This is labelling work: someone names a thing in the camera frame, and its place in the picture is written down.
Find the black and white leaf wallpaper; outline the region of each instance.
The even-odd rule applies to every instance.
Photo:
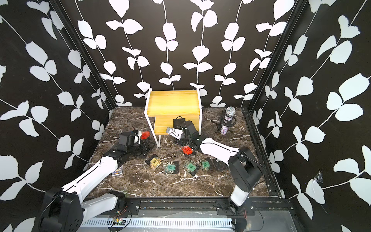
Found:
[[[47,1],[0,0],[0,231],[37,231],[88,166],[112,106]]]
[[[369,231],[368,0],[307,2],[253,118],[308,231]]]
[[[198,88],[204,107],[248,105],[294,0],[61,0],[117,106]]]

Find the wooden table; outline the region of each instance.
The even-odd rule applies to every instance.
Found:
[[[168,127],[173,128],[173,119],[181,116],[192,121],[201,134],[202,108],[199,90],[149,90],[144,115],[148,121],[157,147],[160,147],[161,135],[166,135]],[[156,117],[154,128],[149,117]]]

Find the microphone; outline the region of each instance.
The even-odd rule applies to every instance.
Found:
[[[235,113],[236,113],[236,109],[234,107],[232,106],[228,107],[226,110],[226,114],[224,116],[223,124],[227,124],[229,121],[231,121]],[[223,124],[220,130],[220,133],[226,134],[228,130],[228,126],[225,126]]]

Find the silver microphone grille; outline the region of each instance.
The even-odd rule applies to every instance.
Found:
[[[236,113],[236,109],[233,106],[230,106],[226,110],[227,116],[232,117]]]

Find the glittery microphone handle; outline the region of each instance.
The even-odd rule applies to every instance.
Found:
[[[226,123],[226,121],[231,121],[233,117],[228,117],[227,115],[224,117],[224,123]],[[227,126],[222,126],[221,127],[221,130],[220,130],[220,133],[221,134],[226,134],[227,133],[227,130],[228,130],[228,127]]]

